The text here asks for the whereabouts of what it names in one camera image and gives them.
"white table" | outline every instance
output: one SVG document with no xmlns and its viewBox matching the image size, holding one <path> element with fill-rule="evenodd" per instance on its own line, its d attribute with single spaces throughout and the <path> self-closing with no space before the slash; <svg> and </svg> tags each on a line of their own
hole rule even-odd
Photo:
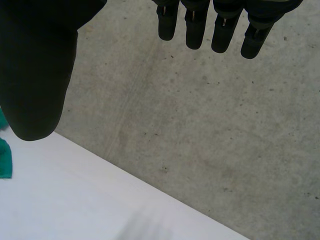
<svg viewBox="0 0 320 240">
<path fill-rule="evenodd" d="M 0 179 L 0 240 L 248 240 L 53 133 L 11 146 Z"/>
</svg>

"black robotic finger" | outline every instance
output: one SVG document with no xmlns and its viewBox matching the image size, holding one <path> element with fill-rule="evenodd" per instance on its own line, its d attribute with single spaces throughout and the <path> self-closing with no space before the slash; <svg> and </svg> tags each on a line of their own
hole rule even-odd
<svg viewBox="0 0 320 240">
<path fill-rule="evenodd" d="M 157 5 L 158 33 L 162 40 L 170 41 L 175 35 L 180 0 L 153 0 Z"/>
<path fill-rule="evenodd" d="M 254 59 L 260 52 L 273 24 L 265 29 L 257 29 L 250 23 L 245 32 L 241 55 L 246 59 Z"/>
<path fill-rule="evenodd" d="M 221 54 L 229 47 L 244 9 L 244 2 L 243 0 L 213 0 L 213 5 L 218 16 L 215 20 L 211 48 Z"/>
<path fill-rule="evenodd" d="M 246 59 L 255 58 L 262 48 L 273 25 L 297 8 L 303 0 L 245 0 L 250 25 L 245 32 L 241 55 Z"/>
<path fill-rule="evenodd" d="M 210 0 L 181 0 L 186 7 L 186 45 L 188 48 L 199 49 L 205 34 L 206 21 Z"/>
</svg>

